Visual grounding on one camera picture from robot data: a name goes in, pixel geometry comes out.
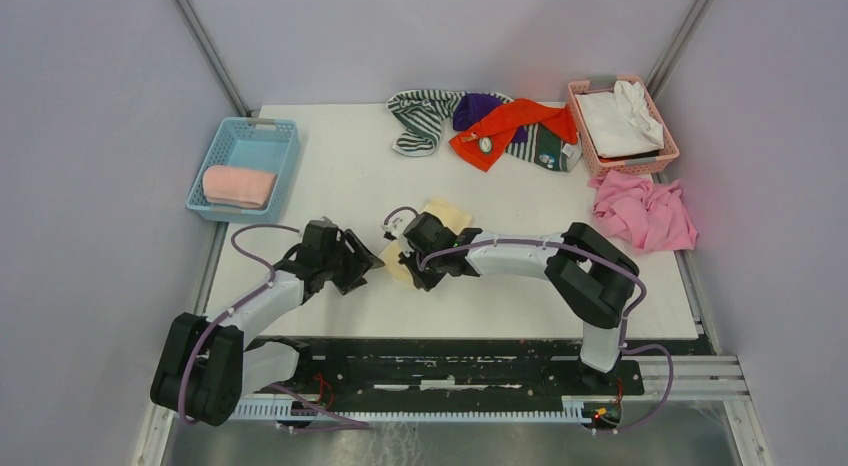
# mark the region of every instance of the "purple cloth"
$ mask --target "purple cloth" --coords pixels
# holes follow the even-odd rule
[[[459,100],[456,111],[453,113],[453,129],[455,131],[468,131],[468,128],[488,116],[501,104],[503,102],[500,99],[488,94],[466,94]],[[515,136],[512,137],[510,143],[523,143],[525,141],[527,141],[527,130],[522,126],[515,131]]]

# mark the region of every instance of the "pink cloth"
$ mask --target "pink cloth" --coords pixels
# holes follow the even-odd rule
[[[654,184],[610,171],[589,186],[598,190],[592,211],[604,236],[618,236],[645,253],[695,248],[698,231],[680,200],[679,181]]]
[[[203,173],[203,195],[210,203],[242,209],[262,209],[274,189],[277,175],[235,166],[210,166]]]

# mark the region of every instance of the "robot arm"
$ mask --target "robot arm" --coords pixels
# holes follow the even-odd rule
[[[310,221],[300,244],[274,264],[268,287],[259,293],[256,288],[246,302],[239,300],[243,304],[238,308],[236,303],[229,306],[229,317],[214,327],[186,386],[186,414],[217,426],[232,414],[243,394],[291,378],[298,361],[291,346],[267,342],[245,349],[276,319],[321,291],[327,281],[347,294],[365,284],[366,272],[381,266],[383,262],[352,231],[341,231],[327,219]],[[154,403],[177,410],[186,365],[209,325],[209,319],[190,313],[173,321],[150,388]]]
[[[497,235],[477,228],[454,234],[441,221],[421,213],[411,221],[396,218],[384,225],[387,238],[397,238],[399,261],[412,274],[419,289],[429,291],[445,275],[482,276],[513,274],[550,281],[572,311],[583,320],[580,360],[592,370],[610,372],[619,357],[622,311],[635,285],[623,275],[585,257],[559,249],[569,245],[639,274],[636,264],[597,231],[573,223],[568,231],[547,236]],[[462,250],[473,243],[490,243]],[[459,248],[453,254],[433,257],[422,270],[423,258],[439,251]]]

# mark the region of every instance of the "crumpled pink shirt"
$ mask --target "crumpled pink shirt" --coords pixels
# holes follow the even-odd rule
[[[610,171],[589,180],[598,190],[592,211],[598,231],[628,241],[639,252],[694,249],[698,231],[680,196],[679,181],[654,184]]]

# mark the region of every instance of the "mesh basket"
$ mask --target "mesh basket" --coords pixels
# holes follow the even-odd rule
[[[642,86],[645,86],[638,76],[618,76],[617,79],[620,81],[627,81],[631,84],[639,83]],[[663,149],[660,150],[659,156],[654,156],[652,158],[624,159],[621,161],[609,161],[602,163],[598,158],[598,153],[595,151],[595,144],[592,142],[592,136],[589,135],[589,131],[586,129],[586,123],[583,121],[583,114],[580,112],[580,105],[577,103],[576,98],[576,95],[578,94],[598,93],[601,91],[612,91],[612,88],[592,89],[590,80],[572,81],[568,83],[568,105],[571,108],[572,116],[574,116],[574,122],[577,124],[577,130],[580,132],[580,139],[583,142],[583,157],[586,158],[585,161],[589,166],[589,173],[592,176],[606,174],[608,171],[613,169],[629,174],[659,173],[675,158],[680,156],[680,150],[678,150],[677,145],[674,144],[674,139],[671,138],[671,134],[668,132],[665,122],[662,120],[659,111],[657,111],[657,107],[654,105],[654,100],[651,99],[651,96],[646,90],[645,100],[648,103],[648,112],[651,114],[652,118],[656,119],[657,122],[663,125]]]
[[[221,122],[206,159],[197,173],[186,207],[209,221],[276,223],[289,196],[300,140],[294,121],[226,118]],[[215,165],[238,166],[274,173],[277,178],[264,209],[212,204],[203,195],[203,173]]]

